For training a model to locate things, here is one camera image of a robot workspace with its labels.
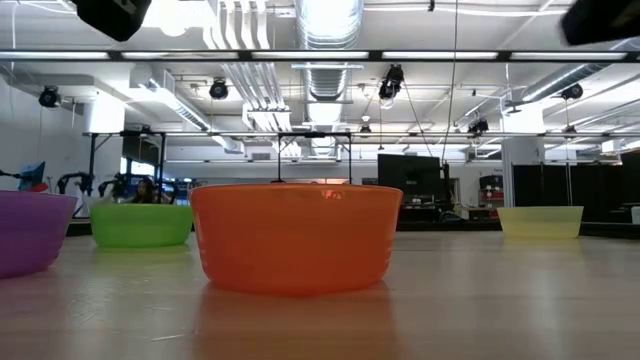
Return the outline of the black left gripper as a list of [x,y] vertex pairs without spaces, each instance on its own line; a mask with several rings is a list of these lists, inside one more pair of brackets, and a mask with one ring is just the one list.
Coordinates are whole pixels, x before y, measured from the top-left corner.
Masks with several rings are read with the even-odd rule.
[[76,15],[116,41],[128,41],[142,26],[152,0],[71,0]]

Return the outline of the black computer monitor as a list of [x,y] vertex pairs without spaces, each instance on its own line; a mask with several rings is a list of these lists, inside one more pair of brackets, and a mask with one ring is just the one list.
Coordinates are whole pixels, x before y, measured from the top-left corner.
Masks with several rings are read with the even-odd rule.
[[436,157],[379,154],[378,184],[401,190],[405,196],[444,198],[444,181],[440,175],[440,160]]

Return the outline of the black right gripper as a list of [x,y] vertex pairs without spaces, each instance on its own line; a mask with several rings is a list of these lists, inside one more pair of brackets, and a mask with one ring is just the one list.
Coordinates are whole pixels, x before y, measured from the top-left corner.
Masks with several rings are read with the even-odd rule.
[[560,29],[569,45],[640,36],[640,0],[575,0]]

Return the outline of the green plastic bowl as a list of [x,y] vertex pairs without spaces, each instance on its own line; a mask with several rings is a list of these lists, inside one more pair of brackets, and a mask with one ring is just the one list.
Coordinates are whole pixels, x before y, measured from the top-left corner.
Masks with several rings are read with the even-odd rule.
[[192,226],[189,206],[102,204],[90,209],[93,238],[103,248],[184,245]]

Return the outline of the orange plastic bowl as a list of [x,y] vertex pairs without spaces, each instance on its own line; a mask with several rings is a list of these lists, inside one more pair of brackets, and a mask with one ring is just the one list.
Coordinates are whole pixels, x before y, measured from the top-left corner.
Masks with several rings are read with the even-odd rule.
[[220,289],[315,296],[367,288],[391,260],[403,194],[278,183],[191,191],[203,271]]

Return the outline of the silver ventilation duct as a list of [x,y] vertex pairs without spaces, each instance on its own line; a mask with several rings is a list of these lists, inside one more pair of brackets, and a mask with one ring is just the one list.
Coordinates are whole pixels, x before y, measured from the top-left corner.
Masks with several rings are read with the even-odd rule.
[[[364,0],[296,0],[298,44],[305,50],[354,48],[364,11]],[[312,68],[305,71],[305,85],[316,101],[336,101],[346,89],[350,71]]]

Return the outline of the overhead light bar frame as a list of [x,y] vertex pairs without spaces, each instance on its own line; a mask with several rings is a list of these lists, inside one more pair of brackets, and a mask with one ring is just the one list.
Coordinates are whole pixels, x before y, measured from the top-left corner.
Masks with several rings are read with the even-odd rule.
[[474,50],[16,50],[0,49],[10,62],[462,62],[462,63],[640,63],[640,51]]

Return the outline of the black metal station frame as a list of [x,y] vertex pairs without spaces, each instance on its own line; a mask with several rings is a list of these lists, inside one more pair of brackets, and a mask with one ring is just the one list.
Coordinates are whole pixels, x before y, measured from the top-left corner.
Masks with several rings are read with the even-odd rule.
[[[163,186],[164,182],[164,165],[166,161],[166,147],[167,147],[167,132],[163,131],[151,131],[149,129],[143,130],[122,130],[119,132],[84,132],[83,136],[90,138],[90,155],[89,155],[89,165],[88,165],[88,182],[86,187],[86,194],[91,196],[94,190],[94,181],[95,181],[95,159],[96,152],[111,138],[136,138],[139,141],[142,141],[143,138],[148,137],[159,137],[161,139],[161,145],[159,146],[158,160],[154,165],[154,176],[153,181],[156,185],[160,187]],[[103,185],[115,185],[115,189],[117,190],[118,195],[127,195],[128,187],[132,184],[131,178],[133,174],[131,173],[131,163],[132,159],[127,159],[127,170],[124,175],[118,173],[114,176],[113,179],[106,181],[105,183],[101,183],[98,186],[99,195],[103,196],[103,193],[100,192]]]

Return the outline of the yellow plastic bowl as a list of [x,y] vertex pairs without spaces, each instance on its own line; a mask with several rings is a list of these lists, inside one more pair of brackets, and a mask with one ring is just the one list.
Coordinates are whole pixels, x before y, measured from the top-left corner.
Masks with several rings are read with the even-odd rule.
[[583,206],[498,208],[502,231],[510,238],[576,238]]

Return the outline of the purple plastic bowl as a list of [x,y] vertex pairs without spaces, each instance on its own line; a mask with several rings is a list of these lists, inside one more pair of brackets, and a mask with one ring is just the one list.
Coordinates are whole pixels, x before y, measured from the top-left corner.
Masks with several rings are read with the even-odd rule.
[[0,279],[47,270],[57,259],[77,199],[0,190]]

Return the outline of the black partition wall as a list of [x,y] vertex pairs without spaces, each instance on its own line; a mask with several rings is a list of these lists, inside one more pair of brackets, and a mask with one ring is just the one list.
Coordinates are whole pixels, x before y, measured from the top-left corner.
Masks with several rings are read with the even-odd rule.
[[517,206],[583,206],[582,220],[629,223],[640,206],[640,165],[514,165]]

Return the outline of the person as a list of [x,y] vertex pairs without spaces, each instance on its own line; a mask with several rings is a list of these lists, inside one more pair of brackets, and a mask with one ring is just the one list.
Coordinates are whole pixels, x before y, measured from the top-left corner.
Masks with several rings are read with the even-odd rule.
[[142,178],[136,185],[132,203],[150,204],[156,203],[158,190],[154,181],[148,177]]

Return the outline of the black table edge frame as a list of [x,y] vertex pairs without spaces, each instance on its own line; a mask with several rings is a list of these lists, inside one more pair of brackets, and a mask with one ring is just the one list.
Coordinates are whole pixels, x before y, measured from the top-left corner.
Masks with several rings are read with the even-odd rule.
[[[500,231],[499,222],[463,222],[454,224],[428,223],[428,222],[400,222],[397,231],[400,232],[477,232]],[[92,234],[91,224],[88,220],[74,220],[68,226],[66,236],[88,236]],[[579,234],[588,237],[601,237],[611,239],[640,240],[640,225],[626,223],[598,223],[583,222]]]

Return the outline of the blue background object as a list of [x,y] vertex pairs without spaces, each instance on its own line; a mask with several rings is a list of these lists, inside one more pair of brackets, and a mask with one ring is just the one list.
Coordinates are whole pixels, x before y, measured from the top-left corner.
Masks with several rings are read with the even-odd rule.
[[43,185],[44,170],[46,162],[41,161],[24,167],[19,175],[19,191],[39,191]]

